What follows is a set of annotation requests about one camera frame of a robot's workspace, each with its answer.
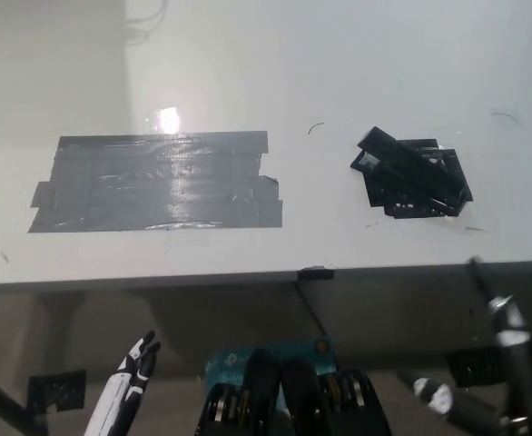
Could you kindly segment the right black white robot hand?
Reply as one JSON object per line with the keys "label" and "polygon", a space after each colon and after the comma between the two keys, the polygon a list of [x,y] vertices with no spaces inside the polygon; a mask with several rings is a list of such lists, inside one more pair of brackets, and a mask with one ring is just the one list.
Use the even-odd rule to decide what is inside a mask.
{"label": "right black white robot hand", "polygon": [[497,411],[467,391],[415,372],[400,371],[397,377],[441,420],[467,435],[532,435],[532,335],[528,323],[515,297],[495,288],[479,258],[469,259],[467,269],[490,313],[507,382],[505,409]]}

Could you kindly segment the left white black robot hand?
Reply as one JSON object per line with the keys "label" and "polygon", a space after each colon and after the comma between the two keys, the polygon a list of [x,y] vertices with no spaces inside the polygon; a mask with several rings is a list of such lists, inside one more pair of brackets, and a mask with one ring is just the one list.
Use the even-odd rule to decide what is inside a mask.
{"label": "left white black robot hand", "polygon": [[105,384],[84,436],[127,435],[153,375],[159,342],[149,331],[125,355]]}

